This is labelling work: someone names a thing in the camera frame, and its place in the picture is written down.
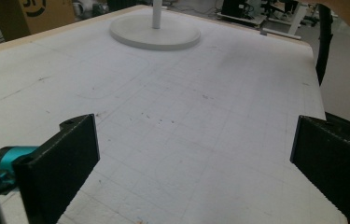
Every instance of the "white round base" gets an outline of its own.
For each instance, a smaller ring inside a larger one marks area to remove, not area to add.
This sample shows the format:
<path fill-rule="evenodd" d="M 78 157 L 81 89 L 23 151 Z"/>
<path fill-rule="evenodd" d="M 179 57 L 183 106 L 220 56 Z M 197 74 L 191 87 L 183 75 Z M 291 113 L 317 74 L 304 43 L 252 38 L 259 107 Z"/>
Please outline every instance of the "white round base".
<path fill-rule="evenodd" d="M 110 25 L 110 34 L 118 42 L 153 50 L 187 49 L 196 45 L 201 32 L 193 25 L 161 18 L 161 28 L 152 28 L 152 17 L 136 15 L 119 18 Z"/>

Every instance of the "cardboard box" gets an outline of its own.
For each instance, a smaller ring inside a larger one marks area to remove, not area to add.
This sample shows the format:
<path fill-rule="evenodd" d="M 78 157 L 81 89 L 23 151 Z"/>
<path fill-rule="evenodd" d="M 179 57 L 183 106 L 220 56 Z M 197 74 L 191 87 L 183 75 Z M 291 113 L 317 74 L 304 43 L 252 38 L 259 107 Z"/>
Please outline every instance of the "cardboard box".
<path fill-rule="evenodd" d="M 74 21 L 72 0 L 0 0 L 0 30 L 6 41 Z"/>

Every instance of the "white table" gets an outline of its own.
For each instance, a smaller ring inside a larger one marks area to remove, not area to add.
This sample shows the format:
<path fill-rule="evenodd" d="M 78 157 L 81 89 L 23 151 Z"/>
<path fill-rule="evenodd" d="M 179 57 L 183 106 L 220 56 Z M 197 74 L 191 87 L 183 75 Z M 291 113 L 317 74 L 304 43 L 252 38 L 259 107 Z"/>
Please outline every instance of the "white table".
<path fill-rule="evenodd" d="M 0 45 L 0 148 L 96 115 L 101 160 L 60 223 L 346 223 L 289 161 L 299 114 L 324 118 L 312 49 L 221 23 L 180 51 L 108 33 L 133 7 Z M 7 223 L 27 223 L 18 192 Z"/>

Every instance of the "white pole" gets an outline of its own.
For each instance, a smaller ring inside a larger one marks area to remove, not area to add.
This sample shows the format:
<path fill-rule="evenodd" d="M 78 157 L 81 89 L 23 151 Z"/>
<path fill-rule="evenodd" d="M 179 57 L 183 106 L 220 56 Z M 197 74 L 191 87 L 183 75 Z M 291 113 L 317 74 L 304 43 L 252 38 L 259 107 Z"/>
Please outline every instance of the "white pole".
<path fill-rule="evenodd" d="M 296 9 L 296 15 L 293 18 L 293 22 L 291 23 L 290 29 L 288 33 L 290 35 L 294 35 L 297 32 L 298 26 L 300 25 L 302 19 L 305 17 L 306 9 L 308 9 L 308 4 L 299 3 Z"/>
<path fill-rule="evenodd" d="M 152 8 L 152 28 L 161 28 L 162 0 L 154 0 Z"/>

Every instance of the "equipment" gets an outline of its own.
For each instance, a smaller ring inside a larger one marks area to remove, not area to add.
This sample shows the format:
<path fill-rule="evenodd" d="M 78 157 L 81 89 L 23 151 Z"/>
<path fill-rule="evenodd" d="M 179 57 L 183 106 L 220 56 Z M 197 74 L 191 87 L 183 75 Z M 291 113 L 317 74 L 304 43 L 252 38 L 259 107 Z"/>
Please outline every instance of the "equipment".
<path fill-rule="evenodd" d="M 93 115 L 69 119 L 60 128 L 41 147 L 0 149 L 0 194 L 18 187 L 31 224 L 57 223 L 99 160 Z"/>
<path fill-rule="evenodd" d="M 248 4 L 246 0 L 225 0 L 221 14 L 235 18 L 246 18 Z"/>

